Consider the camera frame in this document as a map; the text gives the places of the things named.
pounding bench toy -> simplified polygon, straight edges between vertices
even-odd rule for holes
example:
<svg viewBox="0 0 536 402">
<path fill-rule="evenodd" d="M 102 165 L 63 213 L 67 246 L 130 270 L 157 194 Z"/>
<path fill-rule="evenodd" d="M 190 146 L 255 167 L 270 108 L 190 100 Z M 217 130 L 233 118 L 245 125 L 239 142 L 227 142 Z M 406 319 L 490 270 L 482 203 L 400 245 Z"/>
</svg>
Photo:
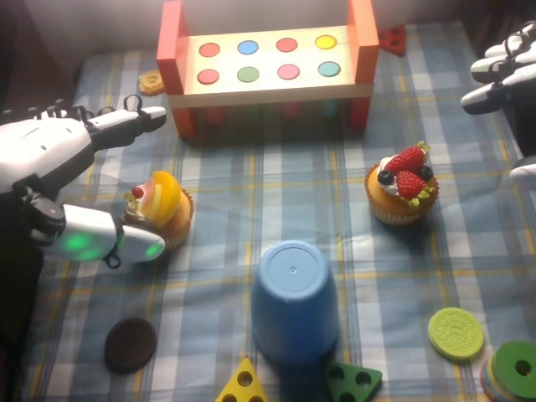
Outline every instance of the pounding bench toy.
<svg viewBox="0 0 536 402">
<path fill-rule="evenodd" d="M 183 4 L 165 2 L 157 62 L 181 137 L 196 133 L 193 108 L 212 121 L 223 106 L 351 99 L 353 127 L 365 128 L 379 42 L 371 0 L 348 0 L 347 25 L 188 36 Z"/>
</svg>

table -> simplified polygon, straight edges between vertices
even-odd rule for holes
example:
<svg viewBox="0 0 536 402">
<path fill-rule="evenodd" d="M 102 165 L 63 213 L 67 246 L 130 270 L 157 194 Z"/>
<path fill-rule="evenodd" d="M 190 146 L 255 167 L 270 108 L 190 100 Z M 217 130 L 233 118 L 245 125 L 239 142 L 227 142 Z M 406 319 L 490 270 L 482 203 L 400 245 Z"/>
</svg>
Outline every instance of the table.
<svg viewBox="0 0 536 402">
<path fill-rule="evenodd" d="M 289 239 L 313 243 L 329 260 L 340 299 L 336 358 L 384 373 L 375 400 L 486 400 L 478 370 L 492 350 L 536 339 L 534 199 L 508 180 L 519 151 L 503 115 L 469 116 L 460 107 L 476 86 L 461 25 L 409 26 L 406 46 L 403 58 L 380 52 L 363 138 L 342 118 L 286 124 L 266 106 L 250 131 L 231 118 L 187 144 L 170 118 L 129 147 L 100 152 L 64 201 L 121 214 L 125 191 L 167 169 L 193 196 L 190 237 L 157 264 L 116 271 L 49 260 L 30 328 L 25 400 L 212 401 L 244 356 L 270 402 L 292 400 L 256 352 L 249 319 L 260 257 Z M 151 51 L 88 59 L 77 101 L 94 111 L 121 107 L 154 59 Z M 144 102 L 168 106 L 162 95 Z M 421 139 L 431 147 L 439 201 L 416 229 L 387 228 L 369 213 L 364 175 Z M 427 325 L 442 307 L 468 309 L 482 323 L 479 359 L 453 365 L 434 351 Z M 156 357 L 136 374 L 111 375 L 106 334 L 130 316 L 157 329 Z"/>
</svg>

cupcake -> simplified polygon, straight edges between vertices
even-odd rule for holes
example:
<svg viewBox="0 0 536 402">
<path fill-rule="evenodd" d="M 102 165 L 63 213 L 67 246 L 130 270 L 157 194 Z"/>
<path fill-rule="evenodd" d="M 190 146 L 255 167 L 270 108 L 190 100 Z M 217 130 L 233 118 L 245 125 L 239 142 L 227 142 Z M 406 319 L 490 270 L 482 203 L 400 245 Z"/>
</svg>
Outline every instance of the cupcake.
<svg viewBox="0 0 536 402">
<path fill-rule="evenodd" d="M 426 166 L 430 149 L 419 142 L 402 153 L 383 158 L 365 178 L 372 213 L 386 224 L 411 224 L 437 200 L 439 185 Z"/>
<path fill-rule="evenodd" d="M 192 216 L 190 194 L 168 172 L 154 172 L 126 194 L 126 223 L 162 236 L 169 249 L 188 238 Z"/>
</svg>

yellow triangle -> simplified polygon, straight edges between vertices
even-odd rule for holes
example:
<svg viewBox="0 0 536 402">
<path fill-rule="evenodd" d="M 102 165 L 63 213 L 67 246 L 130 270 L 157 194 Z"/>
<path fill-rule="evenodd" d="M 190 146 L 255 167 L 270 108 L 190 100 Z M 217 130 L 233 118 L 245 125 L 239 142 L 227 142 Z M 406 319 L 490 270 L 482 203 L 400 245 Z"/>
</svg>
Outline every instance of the yellow triangle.
<svg viewBox="0 0 536 402">
<path fill-rule="evenodd" d="M 248 358 L 242 360 L 216 402 L 268 402 Z"/>
</svg>

red triangle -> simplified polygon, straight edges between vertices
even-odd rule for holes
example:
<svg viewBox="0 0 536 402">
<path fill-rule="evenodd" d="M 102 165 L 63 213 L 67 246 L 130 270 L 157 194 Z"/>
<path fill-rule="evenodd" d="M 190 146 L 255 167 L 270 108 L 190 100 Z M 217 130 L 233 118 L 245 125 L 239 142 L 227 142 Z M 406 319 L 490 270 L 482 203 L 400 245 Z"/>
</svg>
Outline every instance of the red triangle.
<svg viewBox="0 0 536 402">
<path fill-rule="evenodd" d="M 403 56 L 405 51 L 405 26 L 385 29 L 378 32 L 379 47 L 397 56 Z"/>
</svg>

